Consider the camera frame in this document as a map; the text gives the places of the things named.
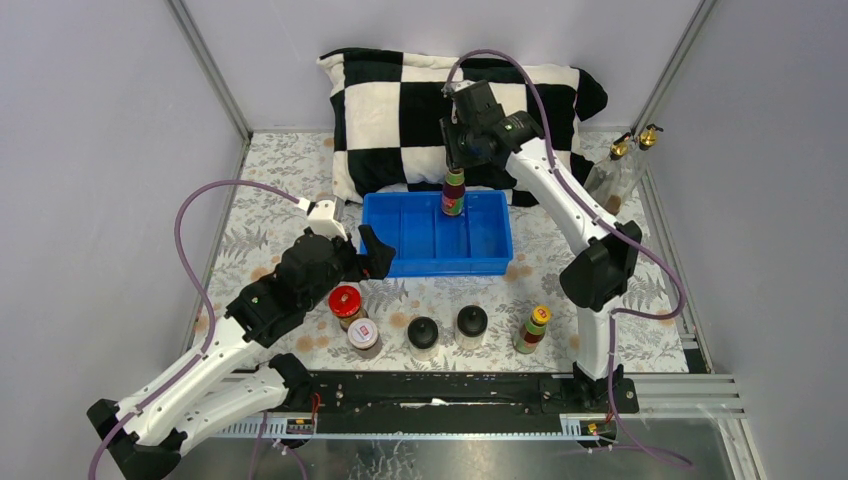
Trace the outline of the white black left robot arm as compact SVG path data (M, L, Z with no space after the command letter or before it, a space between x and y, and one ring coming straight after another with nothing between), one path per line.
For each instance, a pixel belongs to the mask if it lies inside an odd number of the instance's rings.
M211 434L256 412L309 405L312 377L291 353L275 355L229 389L210 391L244 360L298 328L337 285L388 276L395 248L369 225L358 230L366 245L363 254L349 236L329 238L306 229L272 273L244 287L224 316L210 324L201 346L135 394L95 402L86 415L101 443L89 478L110 453L127 479L163 479Z

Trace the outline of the blue plastic divided bin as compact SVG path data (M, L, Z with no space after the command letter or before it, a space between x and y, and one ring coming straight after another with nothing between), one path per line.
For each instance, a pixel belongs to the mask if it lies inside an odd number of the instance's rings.
M441 211L439 192L368 194L362 222L396 250L390 277L502 275L514 255L500 191L468 192L457 217Z

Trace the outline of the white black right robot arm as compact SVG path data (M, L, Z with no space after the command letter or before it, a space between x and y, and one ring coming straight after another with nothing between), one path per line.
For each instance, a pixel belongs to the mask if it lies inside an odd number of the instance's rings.
M612 344L612 311L632 277L642 240L634 222L611 216L569 174L551 144L545 114L506 114L485 81L448 82L444 95L453 103L440 121L452 169L491 165L508 173L539 202L564 235L573 261L559 276L575 306L581 347L574 380L564 394L580 412L613 410L623 368Z

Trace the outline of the yellow cap sauce bottle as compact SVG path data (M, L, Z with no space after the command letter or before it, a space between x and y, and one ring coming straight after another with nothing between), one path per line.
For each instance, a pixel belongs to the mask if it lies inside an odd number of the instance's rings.
M445 215L458 217L462 214L465 191L464 170L449 169L445 174L441 193L441 210Z
M547 306L536 306L515 331L512 338L513 348L521 354L534 353L545 337L551 319L552 312Z

